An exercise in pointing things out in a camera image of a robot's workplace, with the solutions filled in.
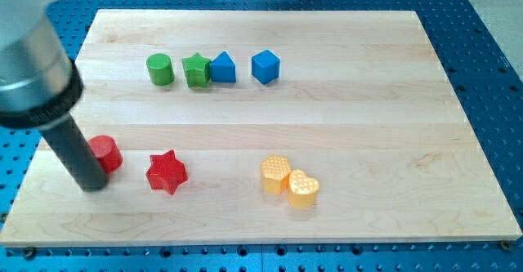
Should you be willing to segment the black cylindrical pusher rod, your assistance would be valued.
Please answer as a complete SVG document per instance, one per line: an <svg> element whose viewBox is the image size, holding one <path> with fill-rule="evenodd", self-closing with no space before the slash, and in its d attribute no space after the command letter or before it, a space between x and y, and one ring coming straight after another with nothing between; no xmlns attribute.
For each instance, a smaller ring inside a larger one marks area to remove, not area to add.
<svg viewBox="0 0 523 272"><path fill-rule="evenodd" d="M105 188L108 176L69 114L39 131L81 190L95 192Z"/></svg>

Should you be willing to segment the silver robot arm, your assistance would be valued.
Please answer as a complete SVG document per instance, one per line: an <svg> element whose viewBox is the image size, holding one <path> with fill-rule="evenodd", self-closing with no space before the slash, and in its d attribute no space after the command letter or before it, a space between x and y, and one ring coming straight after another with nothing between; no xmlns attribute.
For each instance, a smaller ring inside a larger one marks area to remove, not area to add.
<svg viewBox="0 0 523 272"><path fill-rule="evenodd" d="M81 190L108 177L70 114L83 93L47 7L56 0L1 0L1 124L40 131Z"/></svg>

